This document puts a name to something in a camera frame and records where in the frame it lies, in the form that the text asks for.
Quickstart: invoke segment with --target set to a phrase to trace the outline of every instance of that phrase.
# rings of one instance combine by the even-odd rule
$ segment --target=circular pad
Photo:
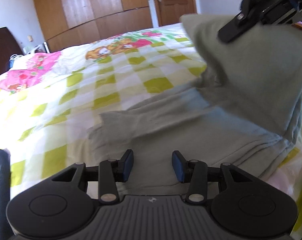
[[[275,204],[268,197],[252,195],[242,198],[239,201],[239,208],[248,215],[263,217],[274,211]]]
[[[232,184],[213,199],[211,212],[225,229],[252,238],[290,233],[298,217],[291,197],[256,182]]]
[[[30,203],[30,210],[43,217],[55,216],[63,212],[67,207],[64,198],[57,195],[44,195],[33,199]]]
[[[7,206],[12,228],[28,238],[61,238],[80,230],[94,212],[92,199],[68,182],[37,184]]]

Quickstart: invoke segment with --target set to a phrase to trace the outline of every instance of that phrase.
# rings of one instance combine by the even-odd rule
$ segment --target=bedsheet
[[[98,165],[87,130],[100,113],[128,109],[205,68],[180,24],[18,59],[0,76],[0,149],[11,154],[11,198],[75,162]],[[302,129],[267,182],[296,201],[291,236],[301,239]]]

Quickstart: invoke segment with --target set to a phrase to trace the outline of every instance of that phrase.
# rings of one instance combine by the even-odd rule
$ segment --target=yellow and white checkered pattern
[[[205,70],[183,30],[167,33],[171,39],[98,63],[83,60],[86,52],[112,40],[68,48],[57,64],[58,75],[16,94],[0,90],[0,148],[11,153],[11,197],[72,163],[97,165],[89,155],[87,130],[100,123],[101,112],[128,109]],[[301,239],[302,130],[296,147],[268,182],[298,204],[292,236]]]

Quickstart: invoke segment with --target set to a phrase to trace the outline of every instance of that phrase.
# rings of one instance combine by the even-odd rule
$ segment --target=cartoon print
[[[10,70],[6,73],[6,78],[0,81],[0,89],[16,93],[40,83],[43,75],[52,69],[60,55],[60,51],[34,54],[26,63],[27,69]]]
[[[109,55],[116,55],[121,52],[125,52],[130,49],[140,48],[142,46],[152,44],[151,41],[139,39],[135,42],[130,38],[124,38],[119,41],[115,41],[107,46],[98,47],[94,50],[88,51],[85,55],[86,59],[103,59],[108,57]]]
[[[122,36],[123,34],[118,34],[118,35],[115,35],[115,36],[111,36],[111,37],[109,37],[109,38],[107,38],[107,39],[105,39],[105,40],[113,40],[113,39],[115,39],[115,38],[118,38],[118,37],[120,37],[120,36]]]
[[[145,32],[145,33],[142,33],[142,35],[146,35],[148,37],[154,37],[154,36],[160,36],[160,35],[162,35],[162,33]]]

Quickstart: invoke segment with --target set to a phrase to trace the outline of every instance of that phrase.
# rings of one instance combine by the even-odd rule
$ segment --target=wooden wardrobe
[[[148,0],[34,0],[51,52],[152,27]]]

